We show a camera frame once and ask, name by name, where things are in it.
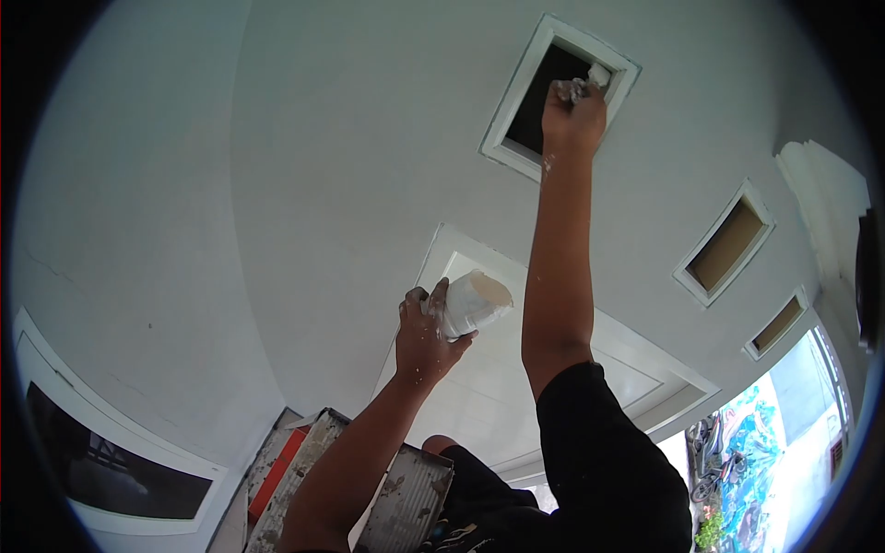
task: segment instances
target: person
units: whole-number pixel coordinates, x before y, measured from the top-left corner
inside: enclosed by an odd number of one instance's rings
[[[572,106],[551,83],[544,106],[543,174],[522,321],[522,362],[535,397],[550,491],[559,508],[538,510],[478,458],[445,436],[423,449],[454,462],[442,513],[420,551],[689,551],[686,486],[664,454],[621,410],[590,352],[589,265],[593,159],[605,130],[602,92]],[[373,498],[434,385],[476,333],[447,342],[428,299],[442,313],[448,281],[400,304],[396,374],[329,446],[292,497],[280,553],[349,551],[348,532]]]

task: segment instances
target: plaster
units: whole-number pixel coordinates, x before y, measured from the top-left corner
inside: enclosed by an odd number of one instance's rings
[[[283,400],[252,316],[229,122],[250,4],[110,5],[27,162],[12,298],[90,388],[228,468],[194,534],[95,532],[107,551],[204,549]]]
[[[294,409],[354,416],[366,405],[440,222],[527,265],[537,185],[476,149],[543,12],[643,66],[596,155],[594,296],[723,390],[654,435],[733,397],[814,320],[762,361],[742,352],[797,286],[820,289],[772,152],[791,95],[832,85],[794,72],[820,62],[780,6],[389,2],[342,13],[262,2],[235,84],[234,213],[258,329]],[[857,143],[844,113],[833,104],[828,124]],[[671,273],[747,177],[778,226],[703,310]]]

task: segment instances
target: colorful mural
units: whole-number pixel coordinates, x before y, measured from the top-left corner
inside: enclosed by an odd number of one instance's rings
[[[763,376],[722,409],[723,462],[733,452],[746,456],[747,469],[736,481],[722,482],[724,517],[719,551],[770,551],[766,501],[775,468],[784,451],[784,433],[777,395]]]

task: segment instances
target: step ladder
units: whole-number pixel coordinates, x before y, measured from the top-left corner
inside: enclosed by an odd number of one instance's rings
[[[243,549],[246,553],[277,553],[289,500],[349,423],[338,411],[326,408],[289,425],[292,434],[279,455],[261,467],[264,479],[249,505],[254,527]],[[373,502],[351,532],[353,550],[412,553],[436,522],[453,473],[449,459],[403,444],[379,482]]]

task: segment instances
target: black shirt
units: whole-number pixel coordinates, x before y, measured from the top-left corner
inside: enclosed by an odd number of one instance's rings
[[[685,483],[624,414],[601,365],[581,363],[557,375],[538,398],[537,415],[559,508],[538,510],[531,493],[510,489],[453,446],[442,455],[454,461],[455,477],[421,553],[691,549]]]

